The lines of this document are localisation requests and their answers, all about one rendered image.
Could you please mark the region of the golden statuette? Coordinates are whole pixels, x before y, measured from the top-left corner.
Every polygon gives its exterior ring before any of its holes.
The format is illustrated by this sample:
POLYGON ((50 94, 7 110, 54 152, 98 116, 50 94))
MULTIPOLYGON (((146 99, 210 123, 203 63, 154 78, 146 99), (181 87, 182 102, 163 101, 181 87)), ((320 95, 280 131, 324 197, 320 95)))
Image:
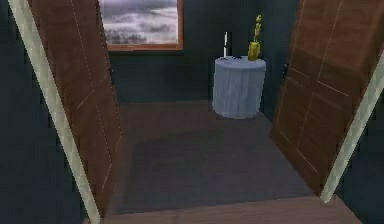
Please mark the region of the golden statuette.
POLYGON ((248 45, 248 60, 256 61, 259 58, 261 44, 258 40, 262 26, 262 15, 256 17, 253 40, 248 45))

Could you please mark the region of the wood framed cloudy picture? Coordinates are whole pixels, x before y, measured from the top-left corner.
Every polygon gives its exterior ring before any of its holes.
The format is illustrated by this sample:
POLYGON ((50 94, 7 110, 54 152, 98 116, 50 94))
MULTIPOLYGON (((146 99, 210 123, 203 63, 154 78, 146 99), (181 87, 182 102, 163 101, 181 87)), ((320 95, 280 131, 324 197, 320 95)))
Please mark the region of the wood framed cloudy picture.
POLYGON ((99 0, 109 51, 182 50, 183 0, 99 0))

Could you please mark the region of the round pale blue draped table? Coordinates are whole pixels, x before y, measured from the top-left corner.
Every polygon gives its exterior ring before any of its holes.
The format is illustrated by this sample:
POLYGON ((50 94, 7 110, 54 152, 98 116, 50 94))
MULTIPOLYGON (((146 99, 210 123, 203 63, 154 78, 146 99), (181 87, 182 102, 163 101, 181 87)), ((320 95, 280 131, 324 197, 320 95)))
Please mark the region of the round pale blue draped table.
POLYGON ((266 62, 232 57, 215 60, 212 108, 224 118, 252 118, 260 109, 266 62))

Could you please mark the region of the brown wooden room door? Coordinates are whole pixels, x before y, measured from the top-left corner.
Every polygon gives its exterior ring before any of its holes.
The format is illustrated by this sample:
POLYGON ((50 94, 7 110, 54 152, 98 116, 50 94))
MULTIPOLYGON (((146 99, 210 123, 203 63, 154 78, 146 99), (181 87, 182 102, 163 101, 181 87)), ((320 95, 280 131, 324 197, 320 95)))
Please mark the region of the brown wooden room door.
POLYGON ((37 46, 47 61, 48 103, 88 213, 97 224, 109 210, 122 140, 101 0, 26 0, 37 46))
POLYGON ((384 0, 298 0, 271 139, 315 195, 384 50, 384 0))

